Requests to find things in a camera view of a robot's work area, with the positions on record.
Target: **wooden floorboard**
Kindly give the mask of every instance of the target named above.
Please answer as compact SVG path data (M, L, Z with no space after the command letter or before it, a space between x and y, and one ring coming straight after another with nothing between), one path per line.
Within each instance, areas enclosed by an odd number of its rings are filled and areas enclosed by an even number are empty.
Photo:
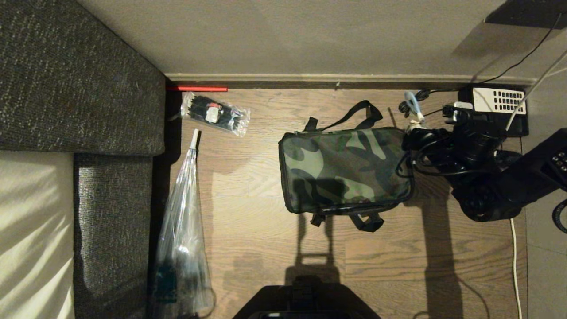
M348 218L334 217L327 226L332 236L327 237L324 225L309 225L310 216L286 210L278 161L278 141L284 133L301 131L309 116L320 125L333 123L364 99L384 115L377 127L405 128L408 119L397 110L403 91L240 89L204 95L252 111L243 138L184 120L181 158L171 169L175 183L193 129L202 130L198 182L217 295L210 318L232 318L261 287L284 284L286 277L304 268L338 278L383 318L516 316L509 221L471 221L443 178L418 177L414 198L382 213L386 222L376 233L359 232ZM422 109L435 111L455 99L456 93L432 94ZM429 117L429 127L450 128L440 113ZM336 129L353 128L363 118L356 114ZM505 148L520 151L520 140L509 139ZM515 224L526 312L524 214ZM307 266L296 265L300 230L305 232L301 251L324 256L305 261ZM329 266L325 260L331 252Z

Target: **red stick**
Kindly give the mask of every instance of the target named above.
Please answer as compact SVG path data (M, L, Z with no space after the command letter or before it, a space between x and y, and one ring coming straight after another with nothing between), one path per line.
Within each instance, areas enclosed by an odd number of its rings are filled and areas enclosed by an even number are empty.
M167 86L166 90L168 91L191 91L191 92L228 92L229 88L227 87L207 87L207 86L185 86L185 85L178 85L178 86Z

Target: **bag strap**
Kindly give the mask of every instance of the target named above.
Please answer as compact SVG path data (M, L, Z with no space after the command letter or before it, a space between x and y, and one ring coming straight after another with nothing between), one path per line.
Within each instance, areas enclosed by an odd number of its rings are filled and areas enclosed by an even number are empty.
M358 112L360 110L364 110L364 109L368 110L369 115L364 121L362 121L359 125L356 126L356 129L371 128L374 125L374 123L383 119L382 113L380 113L380 111L378 111L378 109L375 106L373 106L372 103L370 103L370 101L364 100L364 101L358 102L355 106L353 106L346 113L346 115L342 117L342 119L340 119L340 120L334 122L333 124L331 124L327 127L324 127L324 128L317 128L318 119L316 119L314 117L309 117L309 121L307 122L307 125L305 125L305 129L303 131L304 132L321 132L321 131L324 131L328 128L332 128L334 126L337 126L341 123L346 122L356 112Z

